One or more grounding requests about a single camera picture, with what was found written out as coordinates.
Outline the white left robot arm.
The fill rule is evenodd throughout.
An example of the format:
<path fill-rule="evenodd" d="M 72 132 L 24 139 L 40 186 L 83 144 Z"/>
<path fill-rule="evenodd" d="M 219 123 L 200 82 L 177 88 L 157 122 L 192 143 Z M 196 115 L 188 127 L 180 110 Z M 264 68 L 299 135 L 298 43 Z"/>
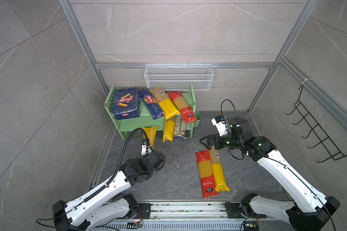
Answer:
<path fill-rule="evenodd" d="M 69 202 L 56 202 L 53 205 L 55 229 L 89 231 L 116 218 L 134 217 L 139 204 L 131 194 L 122 195 L 122 192 L 147 180 L 164 163 L 165 156 L 153 150 L 148 155 L 127 160 L 116 176 L 111 176 L 86 194 Z"/>

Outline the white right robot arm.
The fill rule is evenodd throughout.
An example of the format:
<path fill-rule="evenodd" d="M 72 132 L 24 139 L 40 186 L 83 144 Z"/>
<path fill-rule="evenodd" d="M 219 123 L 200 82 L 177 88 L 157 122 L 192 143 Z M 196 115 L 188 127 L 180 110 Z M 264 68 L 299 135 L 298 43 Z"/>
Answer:
<path fill-rule="evenodd" d="M 265 215 L 290 224 L 297 231 L 320 231 L 340 207 L 333 196 L 327 197 L 305 180 L 264 136 L 254 136 L 245 118 L 216 116 L 212 124 L 218 133 L 200 139 L 208 150 L 238 149 L 267 170 L 291 196 L 291 201 L 247 195 L 240 204 L 245 218 Z"/>

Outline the red spaghetti package top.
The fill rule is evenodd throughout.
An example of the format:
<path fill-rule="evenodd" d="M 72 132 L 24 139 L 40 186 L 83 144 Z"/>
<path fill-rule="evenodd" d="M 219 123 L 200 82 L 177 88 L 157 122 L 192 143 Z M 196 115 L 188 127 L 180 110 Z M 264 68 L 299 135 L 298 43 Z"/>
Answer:
<path fill-rule="evenodd" d="M 185 100 L 181 92 L 179 91 L 170 92 L 169 96 L 171 100 L 173 101 L 173 103 L 175 104 L 176 108 L 179 110 L 186 124 L 197 122 L 197 118 L 195 116 L 194 111 L 188 105 L 187 101 Z"/>

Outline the yellow Pastatime spaghetti package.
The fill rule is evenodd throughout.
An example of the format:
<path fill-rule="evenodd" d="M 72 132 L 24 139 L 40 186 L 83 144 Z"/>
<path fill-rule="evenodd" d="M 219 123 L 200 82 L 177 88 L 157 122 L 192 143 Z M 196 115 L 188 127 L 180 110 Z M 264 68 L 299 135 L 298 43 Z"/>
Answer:
<path fill-rule="evenodd" d="M 149 143 L 150 143 L 151 147 L 154 148 L 154 142 L 155 142 L 157 127 L 156 126 L 148 127 L 148 128 L 143 127 L 142 129 L 147 134 L 147 137 L 149 138 Z"/>

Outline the blue Barilla pasta box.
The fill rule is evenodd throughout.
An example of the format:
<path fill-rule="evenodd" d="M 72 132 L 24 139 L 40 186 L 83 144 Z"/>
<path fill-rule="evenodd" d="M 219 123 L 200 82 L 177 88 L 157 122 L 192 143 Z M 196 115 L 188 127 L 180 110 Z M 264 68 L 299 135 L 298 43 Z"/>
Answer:
<path fill-rule="evenodd" d="M 116 120 L 140 117 L 140 96 L 138 88 L 115 90 L 111 113 Z"/>

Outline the clear grey spaghetti package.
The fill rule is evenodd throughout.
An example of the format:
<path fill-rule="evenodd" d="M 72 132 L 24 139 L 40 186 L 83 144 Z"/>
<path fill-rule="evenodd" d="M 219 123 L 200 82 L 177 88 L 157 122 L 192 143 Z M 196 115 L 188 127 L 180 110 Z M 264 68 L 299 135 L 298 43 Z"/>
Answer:
<path fill-rule="evenodd" d="M 186 122 L 181 115 L 175 116 L 174 138 L 185 138 L 186 134 Z"/>

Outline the yellow brown spaghetti package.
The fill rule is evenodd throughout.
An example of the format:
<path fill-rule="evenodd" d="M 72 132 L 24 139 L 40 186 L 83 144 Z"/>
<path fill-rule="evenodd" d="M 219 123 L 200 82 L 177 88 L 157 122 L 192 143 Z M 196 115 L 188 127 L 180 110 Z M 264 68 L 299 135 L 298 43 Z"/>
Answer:
<path fill-rule="evenodd" d="M 160 108 L 163 110 L 165 119 L 170 119 L 180 114 L 180 112 L 175 107 L 168 94 L 165 93 L 162 87 L 155 88 L 150 92 L 158 102 Z"/>

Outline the blue Barilla spaghetti package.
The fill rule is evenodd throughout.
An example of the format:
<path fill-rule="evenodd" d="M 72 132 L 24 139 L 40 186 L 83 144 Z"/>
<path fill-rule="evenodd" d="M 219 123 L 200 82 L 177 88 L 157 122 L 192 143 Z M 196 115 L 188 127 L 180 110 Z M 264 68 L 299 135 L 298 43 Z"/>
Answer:
<path fill-rule="evenodd" d="M 164 116 L 164 112 L 159 106 L 158 101 L 154 98 L 148 88 L 141 89 L 138 93 L 154 120 Z"/>

